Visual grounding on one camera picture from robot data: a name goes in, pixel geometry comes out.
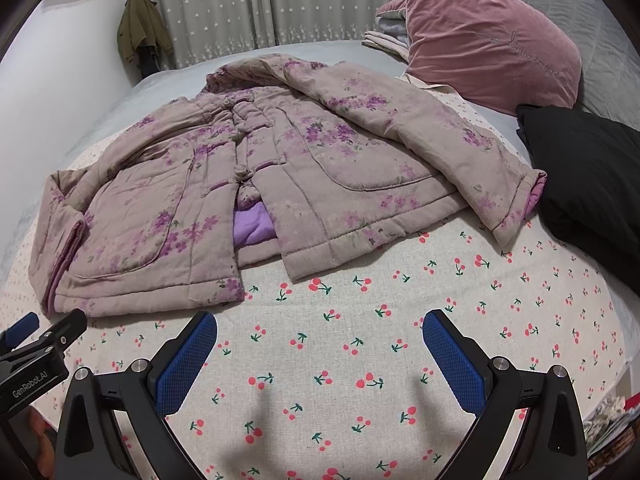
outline mattress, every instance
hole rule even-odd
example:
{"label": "mattress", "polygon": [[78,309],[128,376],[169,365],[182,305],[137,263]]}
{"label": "mattress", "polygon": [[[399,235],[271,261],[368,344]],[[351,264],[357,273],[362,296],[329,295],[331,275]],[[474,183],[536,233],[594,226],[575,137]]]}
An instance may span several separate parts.
{"label": "mattress", "polygon": [[[358,42],[341,41],[264,49],[160,73],[86,136],[71,167],[91,164],[123,128],[164,102],[194,96],[206,73],[267,52],[325,63],[347,59],[392,76],[405,67]],[[510,118],[492,118],[503,135],[481,108],[452,92],[428,91],[518,151]],[[33,234],[32,224],[10,271],[0,303],[3,326],[38,308],[26,272]],[[446,311],[488,355],[505,355],[518,368],[546,371],[562,363],[583,417],[626,366],[626,318],[617,313],[597,263],[553,239],[537,216],[505,250],[467,209],[299,283],[291,283],[280,260],[244,269],[241,277],[244,301],[211,309],[218,341],[182,409],[168,417],[208,478],[435,478],[473,416],[462,412],[422,342],[422,318],[432,308]],[[69,348],[66,364],[70,370],[122,370],[138,357],[150,358],[192,315],[92,320]],[[41,329],[48,323],[41,319]],[[53,424],[65,393],[66,382],[36,403]],[[524,412],[514,414],[487,478],[499,478],[523,418]],[[118,420],[142,478],[152,478],[128,420]]]}

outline silver bolt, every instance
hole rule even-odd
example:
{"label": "silver bolt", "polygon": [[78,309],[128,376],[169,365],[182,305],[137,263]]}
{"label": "silver bolt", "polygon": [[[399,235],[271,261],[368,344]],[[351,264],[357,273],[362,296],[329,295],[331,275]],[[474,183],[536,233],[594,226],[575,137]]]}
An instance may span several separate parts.
{"label": "silver bolt", "polygon": [[131,363],[131,369],[139,374],[146,370],[146,366],[148,365],[148,361],[146,359],[136,359]]}
{"label": "silver bolt", "polygon": [[562,378],[562,377],[566,377],[566,368],[563,367],[562,365],[555,365],[554,366],[554,373],[556,374],[556,376]]}
{"label": "silver bolt", "polygon": [[82,379],[85,379],[87,375],[89,375],[89,370],[83,367],[83,368],[78,368],[78,370],[76,370],[74,377],[78,379],[78,381],[82,381]]}
{"label": "silver bolt", "polygon": [[498,370],[506,370],[509,368],[509,362],[504,357],[497,357],[494,359],[494,367]]}

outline pink cuff lining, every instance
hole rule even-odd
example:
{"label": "pink cuff lining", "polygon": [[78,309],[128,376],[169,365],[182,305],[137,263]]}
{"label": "pink cuff lining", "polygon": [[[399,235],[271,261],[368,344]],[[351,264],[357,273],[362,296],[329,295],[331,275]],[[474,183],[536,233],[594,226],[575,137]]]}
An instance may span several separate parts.
{"label": "pink cuff lining", "polygon": [[542,195],[542,190],[545,187],[545,183],[546,183],[546,173],[543,173],[541,171],[540,174],[538,175],[538,179],[536,180],[536,183],[531,188],[531,193],[529,193],[529,197],[527,198],[527,205],[524,208],[524,216],[529,215],[529,213],[531,213],[531,211],[533,210],[534,206],[538,203],[538,200],[540,200],[540,195]]}

